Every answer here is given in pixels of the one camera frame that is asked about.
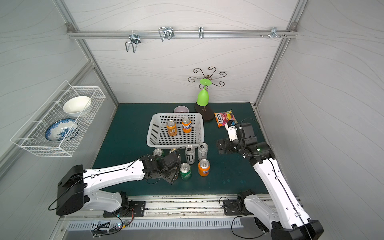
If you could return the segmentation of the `green Sprite can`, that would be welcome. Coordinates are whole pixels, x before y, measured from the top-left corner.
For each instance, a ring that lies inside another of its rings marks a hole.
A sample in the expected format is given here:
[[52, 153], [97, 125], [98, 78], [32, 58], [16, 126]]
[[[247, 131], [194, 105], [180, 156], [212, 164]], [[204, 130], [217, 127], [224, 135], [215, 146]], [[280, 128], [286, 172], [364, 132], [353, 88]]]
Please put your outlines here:
[[192, 176], [191, 166], [188, 163], [183, 163], [180, 167], [180, 176], [183, 181], [188, 181]]

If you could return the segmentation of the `white Monster can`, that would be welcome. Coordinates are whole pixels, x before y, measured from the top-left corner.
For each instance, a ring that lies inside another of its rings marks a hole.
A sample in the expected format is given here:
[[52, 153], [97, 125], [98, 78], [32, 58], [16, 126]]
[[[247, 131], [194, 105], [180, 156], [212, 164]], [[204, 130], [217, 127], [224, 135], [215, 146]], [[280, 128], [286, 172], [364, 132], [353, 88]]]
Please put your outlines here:
[[186, 162], [189, 165], [193, 165], [196, 161], [195, 148], [192, 145], [187, 145], [185, 149]]
[[198, 160], [199, 162], [203, 159], [207, 159], [208, 156], [208, 145], [206, 143], [200, 143], [198, 146]]

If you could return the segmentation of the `orange Fanta can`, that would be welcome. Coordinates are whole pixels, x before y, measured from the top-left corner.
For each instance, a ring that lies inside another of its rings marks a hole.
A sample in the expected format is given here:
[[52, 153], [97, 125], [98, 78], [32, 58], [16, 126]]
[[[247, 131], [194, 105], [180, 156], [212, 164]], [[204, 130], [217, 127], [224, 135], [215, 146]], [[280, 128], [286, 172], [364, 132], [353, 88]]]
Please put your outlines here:
[[202, 159], [199, 161], [199, 175], [206, 177], [210, 173], [210, 162], [207, 159]]

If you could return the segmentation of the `white plastic basket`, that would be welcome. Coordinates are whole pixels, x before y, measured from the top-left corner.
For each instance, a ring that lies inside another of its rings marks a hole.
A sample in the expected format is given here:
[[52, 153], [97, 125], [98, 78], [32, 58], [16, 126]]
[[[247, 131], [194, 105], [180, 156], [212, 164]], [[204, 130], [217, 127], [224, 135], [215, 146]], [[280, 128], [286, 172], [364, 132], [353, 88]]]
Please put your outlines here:
[[[183, 132], [182, 120], [191, 120], [190, 133]], [[177, 135], [168, 134], [167, 123], [173, 120], [177, 125]], [[204, 141], [204, 122], [199, 113], [158, 113], [152, 116], [147, 134], [147, 145], [155, 149], [175, 149], [192, 145], [195, 148]]]

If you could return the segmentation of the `green beer can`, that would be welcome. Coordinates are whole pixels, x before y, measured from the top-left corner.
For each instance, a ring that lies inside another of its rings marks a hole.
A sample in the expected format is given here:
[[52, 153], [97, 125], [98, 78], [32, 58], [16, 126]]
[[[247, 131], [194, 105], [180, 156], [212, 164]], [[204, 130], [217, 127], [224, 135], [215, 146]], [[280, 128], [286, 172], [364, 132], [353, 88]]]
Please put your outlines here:
[[169, 151], [169, 154], [172, 154], [172, 153], [175, 153], [177, 155], [177, 157], [181, 160], [181, 154], [180, 154], [179, 149], [171, 149]]

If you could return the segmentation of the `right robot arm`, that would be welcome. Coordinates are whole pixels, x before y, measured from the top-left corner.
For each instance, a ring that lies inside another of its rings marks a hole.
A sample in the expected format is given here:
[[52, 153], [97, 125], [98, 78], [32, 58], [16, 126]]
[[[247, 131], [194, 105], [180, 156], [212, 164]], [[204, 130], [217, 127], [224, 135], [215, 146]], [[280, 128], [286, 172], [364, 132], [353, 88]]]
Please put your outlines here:
[[313, 220], [298, 202], [287, 184], [270, 146], [248, 140], [223, 139], [217, 141], [220, 154], [238, 153], [249, 161], [263, 181], [274, 203], [264, 203], [253, 191], [238, 194], [238, 211], [252, 214], [258, 227], [270, 233], [273, 240], [317, 240], [324, 233], [320, 221]]

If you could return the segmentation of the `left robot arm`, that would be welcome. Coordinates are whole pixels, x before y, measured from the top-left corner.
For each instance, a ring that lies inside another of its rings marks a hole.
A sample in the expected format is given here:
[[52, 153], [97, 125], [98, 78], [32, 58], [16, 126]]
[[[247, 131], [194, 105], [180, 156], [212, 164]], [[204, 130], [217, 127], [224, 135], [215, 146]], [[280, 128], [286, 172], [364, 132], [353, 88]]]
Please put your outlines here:
[[128, 197], [123, 192], [109, 193], [104, 188], [126, 182], [160, 180], [173, 184], [182, 162], [179, 151], [165, 157], [144, 155], [123, 165], [101, 169], [84, 169], [73, 166], [58, 182], [54, 211], [58, 216], [79, 210], [103, 210], [117, 214], [129, 208]]

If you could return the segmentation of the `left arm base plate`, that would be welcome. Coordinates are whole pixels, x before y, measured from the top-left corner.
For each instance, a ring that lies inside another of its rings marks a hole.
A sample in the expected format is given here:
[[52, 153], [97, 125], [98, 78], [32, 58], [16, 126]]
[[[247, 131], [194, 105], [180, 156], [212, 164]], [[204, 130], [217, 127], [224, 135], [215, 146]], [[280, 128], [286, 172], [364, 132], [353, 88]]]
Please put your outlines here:
[[145, 213], [145, 201], [129, 201], [122, 203], [122, 207], [113, 213], [104, 211], [104, 218], [125, 218], [125, 217], [143, 217]]

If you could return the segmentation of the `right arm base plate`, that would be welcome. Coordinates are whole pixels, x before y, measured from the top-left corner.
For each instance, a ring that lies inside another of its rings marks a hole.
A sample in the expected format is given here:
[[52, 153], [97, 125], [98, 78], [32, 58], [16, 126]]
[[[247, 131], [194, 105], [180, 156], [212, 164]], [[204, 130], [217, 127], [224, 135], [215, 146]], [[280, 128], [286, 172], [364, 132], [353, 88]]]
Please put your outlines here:
[[246, 210], [245, 206], [239, 200], [224, 199], [222, 201], [222, 206], [224, 208], [224, 213], [226, 216], [241, 216], [250, 213]]

